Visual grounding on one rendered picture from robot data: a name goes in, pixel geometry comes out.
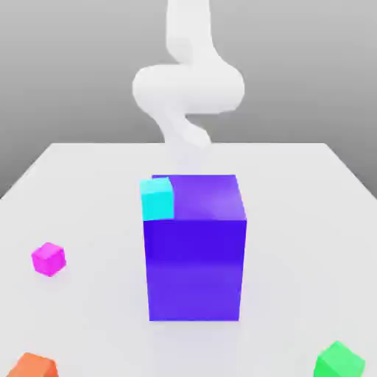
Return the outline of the small cyan cube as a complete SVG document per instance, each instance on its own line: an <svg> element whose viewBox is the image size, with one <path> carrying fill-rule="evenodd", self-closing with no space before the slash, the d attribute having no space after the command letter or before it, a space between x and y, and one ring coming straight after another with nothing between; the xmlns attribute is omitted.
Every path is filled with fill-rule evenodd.
<svg viewBox="0 0 377 377"><path fill-rule="evenodd" d="M174 218L174 192L168 177L142 180L140 193L144 221Z"/></svg>

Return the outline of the small magenta cube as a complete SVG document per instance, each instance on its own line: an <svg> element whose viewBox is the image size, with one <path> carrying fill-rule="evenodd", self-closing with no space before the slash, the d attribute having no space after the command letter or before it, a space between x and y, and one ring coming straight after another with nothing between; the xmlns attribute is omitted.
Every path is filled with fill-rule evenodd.
<svg viewBox="0 0 377 377"><path fill-rule="evenodd" d="M66 256L61 246L47 242L32 253L36 272L52 277L66 266Z"/></svg>

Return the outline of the small green cube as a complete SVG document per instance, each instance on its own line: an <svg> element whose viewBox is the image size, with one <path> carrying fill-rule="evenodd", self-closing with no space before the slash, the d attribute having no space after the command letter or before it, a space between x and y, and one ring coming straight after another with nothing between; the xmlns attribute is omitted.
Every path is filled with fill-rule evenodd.
<svg viewBox="0 0 377 377"><path fill-rule="evenodd" d="M336 341L319 354L313 377L362 377L365 360Z"/></svg>

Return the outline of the small orange cube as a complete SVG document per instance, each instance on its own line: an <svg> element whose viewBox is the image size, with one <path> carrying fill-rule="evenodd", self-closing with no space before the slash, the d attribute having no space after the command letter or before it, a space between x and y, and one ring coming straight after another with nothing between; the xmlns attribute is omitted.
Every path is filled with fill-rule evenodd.
<svg viewBox="0 0 377 377"><path fill-rule="evenodd" d="M54 360L24 353L7 377L59 377Z"/></svg>

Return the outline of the large purple box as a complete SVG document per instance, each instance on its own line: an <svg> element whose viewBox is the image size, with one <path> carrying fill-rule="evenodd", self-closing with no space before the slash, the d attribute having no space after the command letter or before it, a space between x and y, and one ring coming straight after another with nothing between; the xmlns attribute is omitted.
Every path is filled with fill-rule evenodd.
<svg viewBox="0 0 377 377"><path fill-rule="evenodd" d="M151 321L237 321L247 216L235 175L168 175L174 216L144 222Z"/></svg>

